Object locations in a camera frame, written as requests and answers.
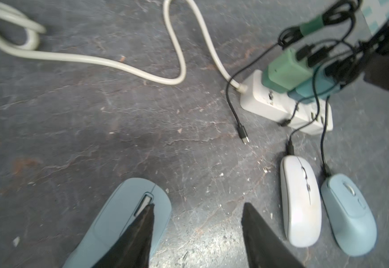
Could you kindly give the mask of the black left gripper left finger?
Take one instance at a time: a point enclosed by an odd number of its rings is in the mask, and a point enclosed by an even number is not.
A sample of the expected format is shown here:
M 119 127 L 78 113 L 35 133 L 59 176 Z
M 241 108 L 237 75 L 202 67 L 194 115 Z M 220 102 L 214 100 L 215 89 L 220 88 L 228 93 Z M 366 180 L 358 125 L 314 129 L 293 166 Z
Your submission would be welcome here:
M 154 226 L 154 204 L 146 206 L 95 268 L 147 268 Z

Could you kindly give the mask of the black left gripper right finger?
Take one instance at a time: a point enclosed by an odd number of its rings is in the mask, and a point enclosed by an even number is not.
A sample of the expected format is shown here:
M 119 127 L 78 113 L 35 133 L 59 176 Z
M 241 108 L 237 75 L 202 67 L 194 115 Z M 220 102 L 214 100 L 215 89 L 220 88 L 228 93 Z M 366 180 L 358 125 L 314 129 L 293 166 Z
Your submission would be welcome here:
M 241 219 L 250 268 L 302 268 L 251 203 L 244 204 Z

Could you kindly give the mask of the light blue wireless mouse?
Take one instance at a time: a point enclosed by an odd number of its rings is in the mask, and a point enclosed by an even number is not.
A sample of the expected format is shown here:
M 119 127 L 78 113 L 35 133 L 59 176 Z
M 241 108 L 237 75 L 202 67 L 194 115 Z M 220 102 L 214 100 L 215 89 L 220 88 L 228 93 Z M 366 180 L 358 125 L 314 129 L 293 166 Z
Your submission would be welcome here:
M 167 193 L 143 178 L 120 184 L 91 224 L 84 238 L 66 260 L 65 268 L 91 268 L 117 242 L 147 205 L 154 204 L 154 225 L 150 255 L 170 220 L 172 206 Z

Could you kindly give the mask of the white pink wireless mouse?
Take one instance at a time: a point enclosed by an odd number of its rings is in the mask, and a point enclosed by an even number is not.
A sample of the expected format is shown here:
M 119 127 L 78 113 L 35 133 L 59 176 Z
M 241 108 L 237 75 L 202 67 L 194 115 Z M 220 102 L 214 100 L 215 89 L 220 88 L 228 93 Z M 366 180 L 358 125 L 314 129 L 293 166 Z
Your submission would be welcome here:
M 280 164 L 284 231 L 298 248 L 314 245 L 321 234 L 322 206 L 315 172 L 307 160 L 288 155 Z

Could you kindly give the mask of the pale blue wireless mouse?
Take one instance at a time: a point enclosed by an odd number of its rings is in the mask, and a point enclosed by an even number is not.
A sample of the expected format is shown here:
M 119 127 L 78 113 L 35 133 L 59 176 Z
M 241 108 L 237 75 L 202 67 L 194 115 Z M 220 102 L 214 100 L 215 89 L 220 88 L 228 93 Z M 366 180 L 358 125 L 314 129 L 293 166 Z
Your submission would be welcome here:
M 335 174 L 322 184 L 321 195 L 340 249 L 352 257 L 369 253 L 377 241 L 377 224 L 356 184 Z

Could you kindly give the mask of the white power strip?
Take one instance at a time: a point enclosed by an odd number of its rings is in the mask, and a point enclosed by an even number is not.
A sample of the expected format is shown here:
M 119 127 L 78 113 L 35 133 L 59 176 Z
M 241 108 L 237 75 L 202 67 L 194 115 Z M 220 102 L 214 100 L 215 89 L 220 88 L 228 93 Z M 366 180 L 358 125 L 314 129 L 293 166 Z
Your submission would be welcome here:
M 289 127 L 296 129 L 315 119 L 317 112 L 316 102 L 300 103 L 295 112 L 297 101 L 286 94 L 280 94 L 265 87 L 261 83 L 262 71 L 255 70 L 241 84 L 240 106 L 251 113 L 272 120 L 276 123 L 292 119 Z

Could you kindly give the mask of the green USB charger plug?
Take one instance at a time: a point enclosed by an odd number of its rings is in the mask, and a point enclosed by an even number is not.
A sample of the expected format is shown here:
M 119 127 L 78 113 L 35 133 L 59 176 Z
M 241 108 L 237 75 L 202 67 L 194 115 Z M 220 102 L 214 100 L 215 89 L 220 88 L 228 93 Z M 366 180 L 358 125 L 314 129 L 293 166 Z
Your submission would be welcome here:
M 280 94 L 287 93 L 313 76 L 307 59 L 298 60 L 296 49 L 285 50 L 263 71 L 262 85 Z

